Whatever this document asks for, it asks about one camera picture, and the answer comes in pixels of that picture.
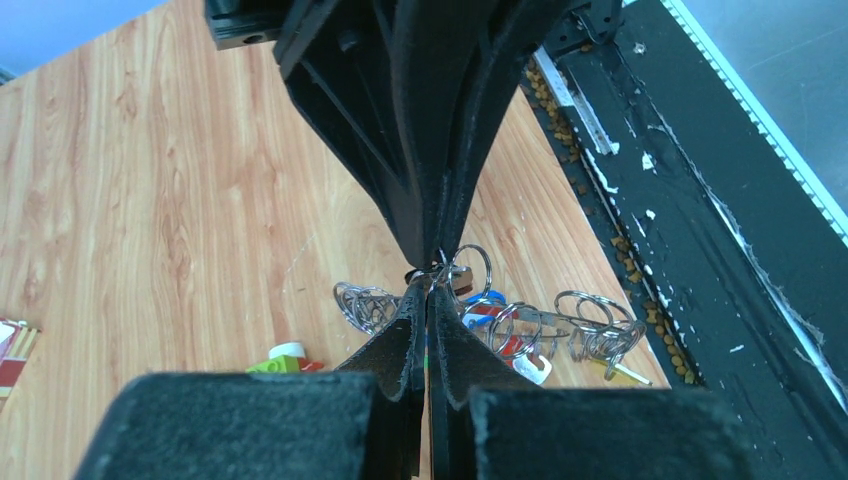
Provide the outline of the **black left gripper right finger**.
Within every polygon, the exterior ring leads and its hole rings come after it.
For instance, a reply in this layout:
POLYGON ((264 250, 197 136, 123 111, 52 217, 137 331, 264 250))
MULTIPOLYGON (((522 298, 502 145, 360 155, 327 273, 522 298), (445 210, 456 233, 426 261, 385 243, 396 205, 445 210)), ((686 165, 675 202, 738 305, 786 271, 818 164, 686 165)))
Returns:
POLYGON ((702 390, 544 389, 427 296, 436 479, 748 479, 750 444, 702 390))

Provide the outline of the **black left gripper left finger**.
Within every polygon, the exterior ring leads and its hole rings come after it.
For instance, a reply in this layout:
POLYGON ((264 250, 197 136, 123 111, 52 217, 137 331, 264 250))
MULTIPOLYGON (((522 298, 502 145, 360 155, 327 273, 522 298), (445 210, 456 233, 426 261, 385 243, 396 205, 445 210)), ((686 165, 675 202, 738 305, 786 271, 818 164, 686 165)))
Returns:
POLYGON ((107 409, 79 479, 409 479, 419 472, 426 289, 324 373, 163 372, 107 409))

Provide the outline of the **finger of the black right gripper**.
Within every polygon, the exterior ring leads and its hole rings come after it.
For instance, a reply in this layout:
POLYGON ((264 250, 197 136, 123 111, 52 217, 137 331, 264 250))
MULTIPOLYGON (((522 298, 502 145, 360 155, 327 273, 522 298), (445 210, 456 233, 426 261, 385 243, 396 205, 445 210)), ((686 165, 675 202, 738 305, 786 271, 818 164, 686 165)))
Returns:
POLYGON ((407 174, 392 198, 406 255, 456 252, 529 56, 574 1, 401 1, 390 91, 407 174))

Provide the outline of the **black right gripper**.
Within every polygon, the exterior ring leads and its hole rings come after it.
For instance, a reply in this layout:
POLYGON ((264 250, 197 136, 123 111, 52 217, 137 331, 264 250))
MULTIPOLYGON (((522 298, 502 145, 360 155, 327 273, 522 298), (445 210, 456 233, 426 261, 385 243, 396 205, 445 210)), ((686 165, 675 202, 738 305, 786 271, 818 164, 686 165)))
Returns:
POLYGON ((296 109, 374 201, 406 261, 430 265, 437 176, 411 151, 393 70, 403 5, 205 0, 204 17, 219 51, 278 37, 273 54, 296 109))

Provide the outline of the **red key tag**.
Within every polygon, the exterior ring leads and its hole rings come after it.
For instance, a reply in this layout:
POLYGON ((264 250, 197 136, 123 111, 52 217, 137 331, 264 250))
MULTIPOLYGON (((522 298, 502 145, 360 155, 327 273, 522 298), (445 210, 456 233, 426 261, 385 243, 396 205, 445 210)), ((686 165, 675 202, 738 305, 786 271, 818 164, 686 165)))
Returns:
POLYGON ((519 375, 536 385, 543 385, 552 373, 550 360, 519 336, 510 336, 500 354, 519 375))

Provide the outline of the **blue key tag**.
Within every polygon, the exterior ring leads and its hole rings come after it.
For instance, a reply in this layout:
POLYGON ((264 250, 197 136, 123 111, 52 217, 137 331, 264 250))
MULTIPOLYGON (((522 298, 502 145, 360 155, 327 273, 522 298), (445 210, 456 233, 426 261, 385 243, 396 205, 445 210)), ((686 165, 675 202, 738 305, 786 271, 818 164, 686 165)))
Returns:
POLYGON ((469 329, 483 329, 506 307, 506 298, 500 292, 490 290, 486 295, 478 293, 463 301, 460 320, 469 329))

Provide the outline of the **key with black tag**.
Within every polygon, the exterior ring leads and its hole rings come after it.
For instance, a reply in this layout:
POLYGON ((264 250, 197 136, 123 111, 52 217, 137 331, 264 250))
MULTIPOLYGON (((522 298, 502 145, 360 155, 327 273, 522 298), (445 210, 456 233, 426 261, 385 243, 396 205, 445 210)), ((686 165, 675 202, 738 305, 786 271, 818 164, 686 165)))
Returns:
MULTIPOLYGON (((420 269, 411 270, 404 276, 405 283, 409 285, 413 279, 424 274, 425 272, 420 269)), ((453 266, 448 280, 451 283, 451 289, 457 296, 466 295, 473 289, 474 275, 472 269, 468 266, 453 266)))

